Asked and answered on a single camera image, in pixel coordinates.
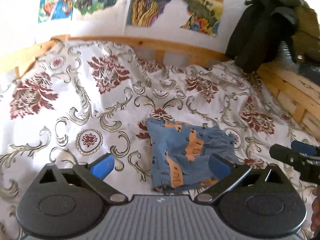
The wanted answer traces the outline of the person's right hand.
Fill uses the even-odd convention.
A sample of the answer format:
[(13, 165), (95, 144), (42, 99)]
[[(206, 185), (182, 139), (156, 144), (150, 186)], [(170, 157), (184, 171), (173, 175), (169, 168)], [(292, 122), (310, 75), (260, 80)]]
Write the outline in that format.
[(311, 226), (312, 232), (316, 232), (320, 226), (320, 213), (319, 213), (319, 190), (316, 187), (312, 194), (316, 197), (312, 203), (312, 216), (311, 216)]

